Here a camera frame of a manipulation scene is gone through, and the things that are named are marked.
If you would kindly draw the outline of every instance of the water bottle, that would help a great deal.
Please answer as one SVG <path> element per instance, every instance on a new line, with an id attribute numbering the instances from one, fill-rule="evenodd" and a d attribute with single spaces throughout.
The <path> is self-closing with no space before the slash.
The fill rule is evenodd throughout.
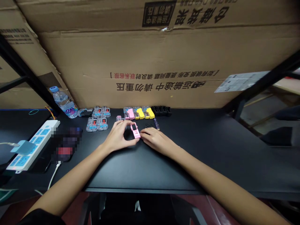
<path id="1" fill-rule="evenodd" d="M 53 93 L 53 98 L 56 104 L 62 109 L 62 111 L 71 119 L 78 116 L 78 108 L 74 102 L 63 91 L 60 91 L 58 87 L 53 86 L 50 88 Z"/>

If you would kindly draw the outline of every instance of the cardboard box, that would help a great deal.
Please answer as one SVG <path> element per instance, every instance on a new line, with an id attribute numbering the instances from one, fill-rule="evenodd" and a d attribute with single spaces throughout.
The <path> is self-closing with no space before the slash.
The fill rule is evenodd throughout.
<path id="1" fill-rule="evenodd" d="M 17 0 L 79 107 L 219 108 L 300 47 L 297 1 Z"/>
<path id="2" fill-rule="evenodd" d="M 67 86 L 39 44 L 37 35 L 28 26 L 24 16 L 12 0 L 0 2 L 0 33 L 13 49 L 47 87 L 58 86 L 68 91 Z M 20 76 L 0 58 L 0 85 Z M 44 108 L 46 103 L 23 83 L 0 95 L 0 108 Z"/>

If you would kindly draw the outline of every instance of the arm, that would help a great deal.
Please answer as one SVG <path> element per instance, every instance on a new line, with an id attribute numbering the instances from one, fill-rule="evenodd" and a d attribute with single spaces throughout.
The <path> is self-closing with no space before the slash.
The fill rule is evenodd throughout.
<path id="1" fill-rule="evenodd" d="M 106 156 L 113 151 L 133 146 L 139 141 L 124 139 L 125 127 L 130 124 L 134 123 L 129 120 L 115 122 L 105 142 L 57 181 L 26 215 L 41 208 L 53 215 L 62 216 Z"/>
<path id="2" fill-rule="evenodd" d="M 288 225 L 270 207 L 236 183 L 205 165 L 154 128 L 141 130 L 143 141 L 181 165 L 211 196 L 241 224 Z"/>

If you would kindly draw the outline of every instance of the black shirt sleeve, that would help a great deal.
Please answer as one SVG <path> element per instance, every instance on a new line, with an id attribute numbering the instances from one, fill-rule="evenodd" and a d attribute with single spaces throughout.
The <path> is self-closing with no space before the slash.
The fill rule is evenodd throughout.
<path id="1" fill-rule="evenodd" d="M 42 209 L 36 209 L 25 216 L 17 225 L 66 225 L 59 217 Z"/>

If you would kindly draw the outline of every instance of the pink plastic part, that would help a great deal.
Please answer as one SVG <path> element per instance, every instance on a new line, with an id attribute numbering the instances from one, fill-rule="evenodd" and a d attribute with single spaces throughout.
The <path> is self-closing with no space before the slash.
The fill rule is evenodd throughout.
<path id="1" fill-rule="evenodd" d="M 134 124 L 135 124 L 136 130 L 133 130 L 132 125 L 130 125 L 131 130 L 132 130 L 133 135 L 134 135 L 134 138 L 141 138 L 140 133 L 139 133 L 139 131 L 138 131 L 138 126 L 137 126 L 136 123 L 134 123 Z"/>
<path id="2" fill-rule="evenodd" d="M 135 117 L 134 117 L 134 114 L 133 114 L 133 109 L 129 109 L 127 110 L 127 113 L 128 113 L 128 116 L 129 116 L 129 119 L 130 120 L 133 120 Z"/>

